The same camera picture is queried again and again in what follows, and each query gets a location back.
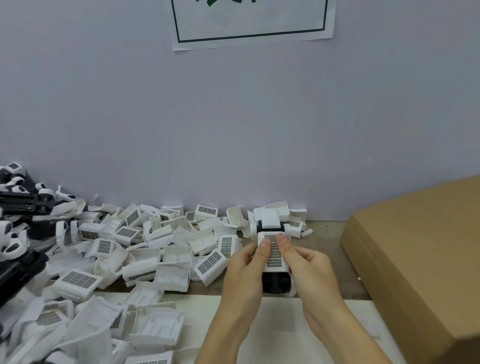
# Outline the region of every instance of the white wall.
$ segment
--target white wall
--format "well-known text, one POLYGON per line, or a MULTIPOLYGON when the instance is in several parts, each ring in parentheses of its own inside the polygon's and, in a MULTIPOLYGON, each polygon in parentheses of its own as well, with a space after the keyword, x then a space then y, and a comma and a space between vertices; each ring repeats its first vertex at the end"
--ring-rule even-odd
POLYGON ((163 0, 6 0, 0 163, 122 205, 346 219, 479 172, 479 14, 338 0, 332 40, 173 53, 163 0))

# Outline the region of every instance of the pile of plastic parts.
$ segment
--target pile of plastic parts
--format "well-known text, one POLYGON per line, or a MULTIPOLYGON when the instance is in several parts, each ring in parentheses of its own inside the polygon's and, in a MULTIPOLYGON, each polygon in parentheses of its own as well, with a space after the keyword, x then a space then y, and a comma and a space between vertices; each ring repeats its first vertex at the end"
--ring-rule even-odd
POLYGON ((244 238, 272 241, 264 291, 294 294, 275 235, 312 233, 307 210, 279 202, 248 211, 198 205, 87 205, 35 183, 19 163, 0 168, 0 364, 193 363, 178 347, 185 314, 165 291, 210 285, 244 238), (133 287, 114 304, 96 290, 133 287))

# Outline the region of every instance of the wooden table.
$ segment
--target wooden table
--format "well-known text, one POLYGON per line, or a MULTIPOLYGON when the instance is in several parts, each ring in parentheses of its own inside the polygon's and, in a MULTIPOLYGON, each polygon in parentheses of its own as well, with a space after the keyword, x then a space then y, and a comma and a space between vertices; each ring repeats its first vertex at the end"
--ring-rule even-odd
MULTIPOLYGON (((345 300, 370 300, 370 295, 359 280, 355 268, 340 245, 339 239, 345 227, 345 222, 308 221, 307 227, 313 229, 313 234, 301 239, 292 238, 292 243, 304 248, 318 250, 330 257, 342 297, 345 300)), ((250 243, 252 243, 251 239, 242 239, 243 246, 250 243)), ((208 287, 205 287, 201 281, 190 282, 187 294, 221 295, 224 274, 208 287)), ((104 291, 130 292, 132 289, 133 287, 127 288, 123 279, 120 278, 104 291)))

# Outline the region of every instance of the cardboard box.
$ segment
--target cardboard box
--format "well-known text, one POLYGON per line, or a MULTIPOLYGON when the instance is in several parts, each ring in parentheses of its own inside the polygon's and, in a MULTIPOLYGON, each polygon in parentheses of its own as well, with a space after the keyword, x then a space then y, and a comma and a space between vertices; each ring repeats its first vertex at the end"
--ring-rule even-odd
POLYGON ((341 243, 410 364, 480 363, 480 175, 354 212, 341 243))

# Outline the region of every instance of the forearm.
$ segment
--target forearm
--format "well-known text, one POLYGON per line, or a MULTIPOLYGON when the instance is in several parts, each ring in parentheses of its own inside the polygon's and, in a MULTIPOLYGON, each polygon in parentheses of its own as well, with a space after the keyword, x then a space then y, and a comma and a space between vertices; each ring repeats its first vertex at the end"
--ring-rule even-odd
POLYGON ((391 364, 390 359, 348 308, 335 312, 319 339, 336 364, 391 364))
POLYGON ((231 315, 217 311, 195 364, 235 364, 243 341, 238 323, 231 315))

